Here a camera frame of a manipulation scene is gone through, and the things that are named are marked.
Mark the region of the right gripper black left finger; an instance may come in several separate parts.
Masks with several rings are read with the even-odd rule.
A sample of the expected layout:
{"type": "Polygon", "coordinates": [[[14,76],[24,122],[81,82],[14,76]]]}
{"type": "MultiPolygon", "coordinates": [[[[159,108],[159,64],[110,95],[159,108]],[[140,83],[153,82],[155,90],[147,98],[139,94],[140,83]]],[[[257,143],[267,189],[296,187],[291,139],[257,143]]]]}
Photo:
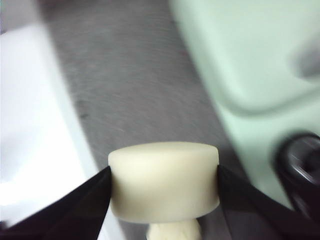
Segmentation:
{"type": "Polygon", "coordinates": [[[111,168],[105,167],[79,187],[10,227],[2,240],[96,240],[112,192],[111,168]]]}

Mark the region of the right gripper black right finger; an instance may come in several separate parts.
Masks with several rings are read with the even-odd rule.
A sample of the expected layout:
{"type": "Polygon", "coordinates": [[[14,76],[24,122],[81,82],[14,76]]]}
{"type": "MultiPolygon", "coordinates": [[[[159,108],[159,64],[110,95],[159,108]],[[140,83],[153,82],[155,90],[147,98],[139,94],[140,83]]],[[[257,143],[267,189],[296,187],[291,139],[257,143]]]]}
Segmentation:
{"type": "Polygon", "coordinates": [[[217,168],[220,204],[234,240],[318,240],[320,225],[283,206],[223,165],[217,168]]]}

